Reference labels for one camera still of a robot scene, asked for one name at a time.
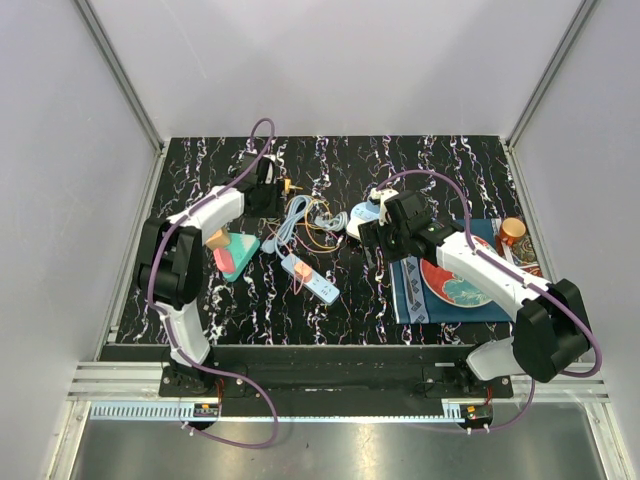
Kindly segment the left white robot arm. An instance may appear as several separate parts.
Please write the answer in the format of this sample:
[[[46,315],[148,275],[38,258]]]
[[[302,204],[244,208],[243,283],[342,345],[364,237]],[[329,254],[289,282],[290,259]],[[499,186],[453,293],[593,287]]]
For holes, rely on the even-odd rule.
[[[206,241],[243,216],[274,218],[283,211],[285,180],[271,155],[245,151],[244,170],[234,173],[193,205],[142,226],[133,281],[167,330],[171,359],[184,368],[181,384],[196,396],[215,386],[204,362],[211,346],[197,307],[203,285]]]

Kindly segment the round light blue power socket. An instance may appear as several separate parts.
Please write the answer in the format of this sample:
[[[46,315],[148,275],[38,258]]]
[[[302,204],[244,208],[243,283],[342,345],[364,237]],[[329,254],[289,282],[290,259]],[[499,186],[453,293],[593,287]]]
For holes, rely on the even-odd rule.
[[[350,218],[361,220],[363,222],[371,222],[379,219],[380,206],[378,204],[365,201],[356,204],[350,213]]]

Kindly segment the light blue long power strip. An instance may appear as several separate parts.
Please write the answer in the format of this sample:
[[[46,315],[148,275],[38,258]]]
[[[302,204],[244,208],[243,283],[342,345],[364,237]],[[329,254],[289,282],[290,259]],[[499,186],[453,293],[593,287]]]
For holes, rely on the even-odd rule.
[[[306,289],[325,305],[333,305],[339,298],[340,290],[312,267],[312,279],[306,283],[301,282],[295,277],[293,271],[294,265],[298,262],[304,262],[311,267],[309,263],[294,254],[289,254],[281,260],[281,267],[293,280],[294,291],[298,293],[301,289]]]

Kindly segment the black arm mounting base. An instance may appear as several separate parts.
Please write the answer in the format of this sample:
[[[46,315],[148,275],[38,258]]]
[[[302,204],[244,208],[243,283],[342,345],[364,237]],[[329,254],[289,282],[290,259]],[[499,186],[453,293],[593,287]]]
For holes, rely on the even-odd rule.
[[[465,346],[221,346],[206,364],[229,377],[168,362],[162,397],[222,396],[225,416],[280,418],[440,416],[442,400],[510,399],[510,380],[481,382],[463,365]]]

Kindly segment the white square plug adapter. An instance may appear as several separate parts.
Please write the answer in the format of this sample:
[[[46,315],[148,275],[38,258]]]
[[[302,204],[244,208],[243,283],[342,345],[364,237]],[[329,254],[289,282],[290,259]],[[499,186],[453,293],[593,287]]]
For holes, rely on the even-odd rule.
[[[351,218],[349,220],[349,222],[347,223],[347,226],[346,226],[347,234],[350,237],[359,240],[360,239],[360,233],[359,233],[359,225],[360,224],[361,224],[361,221],[358,218]]]

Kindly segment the yellow small charger plug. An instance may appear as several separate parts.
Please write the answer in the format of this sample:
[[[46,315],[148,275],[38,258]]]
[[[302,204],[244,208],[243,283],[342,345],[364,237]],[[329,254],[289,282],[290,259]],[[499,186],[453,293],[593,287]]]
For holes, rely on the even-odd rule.
[[[293,183],[293,181],[289,178],[285,178],[283,180],[283,192],[285,195],[289,195],[292,192],[298,192],[298,191],[302,191],[303,188],[300,186],[297,186]]]

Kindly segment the teal triangular power strip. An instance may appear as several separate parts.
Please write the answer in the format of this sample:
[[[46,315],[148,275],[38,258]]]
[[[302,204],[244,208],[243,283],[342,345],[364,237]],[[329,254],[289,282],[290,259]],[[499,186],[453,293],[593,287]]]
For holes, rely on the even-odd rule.
[[[260,247],[260,240],[250,234],[231,233],[231,243],[226,247],[230,252],[235,270],[232,273],[222,273],[227,282],[235,282],[243,274],[245,268]]]

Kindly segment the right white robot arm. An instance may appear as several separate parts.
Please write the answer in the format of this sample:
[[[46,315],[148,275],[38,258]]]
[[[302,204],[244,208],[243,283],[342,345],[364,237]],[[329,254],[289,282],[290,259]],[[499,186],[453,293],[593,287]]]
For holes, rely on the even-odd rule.
[[[389,262],[415,258],[446,270],[488,295],[514,322],[512,337],[473,349],[454,371],[454,384],[476,396],[497,377],[527,375],[547,383],[571,375],[570,365],[596,348],[579,288],[552,283],[509,263],[474,241],[455,221],[438,223],[415,192],[374,190],[377,219],[359,225],[368,256]]]

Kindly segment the salmon small charger plug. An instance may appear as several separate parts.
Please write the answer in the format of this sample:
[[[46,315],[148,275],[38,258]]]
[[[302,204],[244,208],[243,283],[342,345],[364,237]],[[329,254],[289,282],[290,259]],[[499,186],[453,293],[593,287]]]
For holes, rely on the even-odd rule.
[[[295,277],[303,283],[306,283],[312,279],[313,269],[304,262],[298,262],[294,265]]]

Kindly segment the pink square plug adapter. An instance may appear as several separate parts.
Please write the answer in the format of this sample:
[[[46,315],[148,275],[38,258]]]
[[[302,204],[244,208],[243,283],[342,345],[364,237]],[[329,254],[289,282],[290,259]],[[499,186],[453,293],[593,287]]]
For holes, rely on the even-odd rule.
[[[224,247],[214,250],[214,260],[217,268],[224,274],[233,274],[236,271],[232,253]]]

